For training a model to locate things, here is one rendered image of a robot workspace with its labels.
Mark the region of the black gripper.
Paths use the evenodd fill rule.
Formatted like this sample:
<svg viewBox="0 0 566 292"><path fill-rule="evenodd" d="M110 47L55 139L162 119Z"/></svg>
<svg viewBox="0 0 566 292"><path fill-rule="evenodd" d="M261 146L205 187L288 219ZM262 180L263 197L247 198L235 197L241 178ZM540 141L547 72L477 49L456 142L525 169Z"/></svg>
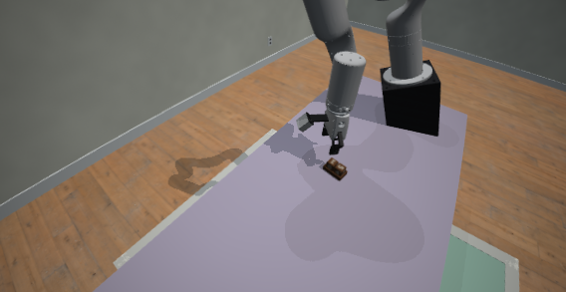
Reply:
<svg viewBox="0 0 566 292"><path fill-rule="evenodd" d="M332 140L329 154L338 154L338 150L344 146L343 139L347 135L350 112L334 113L327 108L325 114L327 114L329 121L324 122L322 136L329 136ZM337 145L335 145L335 141L338 141Z"/></svg>

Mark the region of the brown number cube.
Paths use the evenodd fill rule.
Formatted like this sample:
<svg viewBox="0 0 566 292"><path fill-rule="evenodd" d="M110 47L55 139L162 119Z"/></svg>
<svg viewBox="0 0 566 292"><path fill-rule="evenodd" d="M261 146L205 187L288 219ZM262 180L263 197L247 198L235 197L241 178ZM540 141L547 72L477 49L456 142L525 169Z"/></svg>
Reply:
<svg viewBox="0 0 566 292"><path fill-rule="evenodd" d="M331 158L327 161L326 167L327 167L328 169L330 169L331 171L333 171L334 168L335 168L335 166L336 166L338 163L339 163L338 161L336 161L334 158L331 157Z"/></svg>
<svg viewBox="0 0 566 292"><path fill-rule="evenodd" d="M341 163L338 163L334 168L334 173L338 176L342 176L346 171L346 167Z"/></svg>

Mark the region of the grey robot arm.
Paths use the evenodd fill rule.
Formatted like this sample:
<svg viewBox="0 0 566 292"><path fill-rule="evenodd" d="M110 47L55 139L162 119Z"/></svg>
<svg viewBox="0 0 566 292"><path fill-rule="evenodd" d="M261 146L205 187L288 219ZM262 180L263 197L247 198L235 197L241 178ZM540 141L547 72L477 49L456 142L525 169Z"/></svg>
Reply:
<svg viewBox="0 0 566 292"><path fill-rule="evenodd" d="M425 1L407 0L404 6L387 17L391 67L384 72L383 78L390 85L416 85L432 75L432 67L423 63L422 9ZM325 105L334 113L351 112L367 61L357 54L345 0L303 2L314 34L325 43L333 64ZM327 114L305 113L296 123L303 133L314 123L328 121Z"/></svg>

